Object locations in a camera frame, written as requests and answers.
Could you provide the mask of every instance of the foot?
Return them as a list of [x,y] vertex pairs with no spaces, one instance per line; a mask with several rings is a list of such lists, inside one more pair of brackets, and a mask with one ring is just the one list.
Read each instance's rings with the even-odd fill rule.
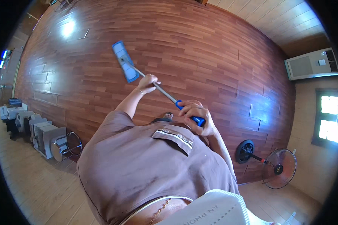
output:
[[173,114],[171,112],[167,112],[163,116],[163,119],[172,119],[172,118],[173,118]]

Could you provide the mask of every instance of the mop handle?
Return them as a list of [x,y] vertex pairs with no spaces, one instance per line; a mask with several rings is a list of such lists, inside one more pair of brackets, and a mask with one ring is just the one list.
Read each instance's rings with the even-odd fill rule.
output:
[[[138,70],[135,66],[131,65],[130,62],[126,61],[126,64],[128,64],[132,69],[134,69],[135,71],[137,71],[140,75],[142,75],[143,77],[145,77],[145,74],[143,74],[140,70]],[[156,87],[156,89],[158,89],[158,91],[160,91],[161,93],[163,93],[165,96],[167,96],[172,102],[175,103],[176,107],[178,107],[180,110],[182,110],[183,107],[178,106],[178,102],[181,102],[181,100],[176,100],[173,96],[171,96],[168,92],[166,92],[162,87],[159,86],[159,84],[157,82],[154,82],[153,85]],[[192,116],[190,117],[190,119],[194,120],[194,122],[196,122],[198,124],[199,127],[204,126],[205,124],[205,119],[198,117],[198,116]]]

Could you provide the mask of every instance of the wrist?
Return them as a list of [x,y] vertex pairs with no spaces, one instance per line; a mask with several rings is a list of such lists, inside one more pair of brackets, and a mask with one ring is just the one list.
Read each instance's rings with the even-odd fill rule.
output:
[[211,135],[208,135],[207,138],[208,139],[217,139],[220,136],[219,131],[217,130],[217,128],[214,128],[213,133]]
[[146,92],[144,90],[140,89],[139,87],[134,88],[133,92],[138,93],[140,95],[146,94]]

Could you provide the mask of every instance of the blue handle grip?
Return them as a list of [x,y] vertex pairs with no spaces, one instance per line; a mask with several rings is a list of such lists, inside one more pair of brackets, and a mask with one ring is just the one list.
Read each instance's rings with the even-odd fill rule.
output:
[[[178,102],[181,102],[181,100],[177,100],[177,102],[175,103],[175,105],[181,110],[183,107],[178,106]],[[202,127],[205,124],[205,119],[203,119],[201,117],[192,116],[190,119],[194,120],[194,122],[196,122],[199,127]]]

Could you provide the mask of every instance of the window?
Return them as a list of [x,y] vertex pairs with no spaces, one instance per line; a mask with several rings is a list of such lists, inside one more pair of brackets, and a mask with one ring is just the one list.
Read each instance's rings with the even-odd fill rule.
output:
[[312,144],[338,147],[338,89],[316,89]]

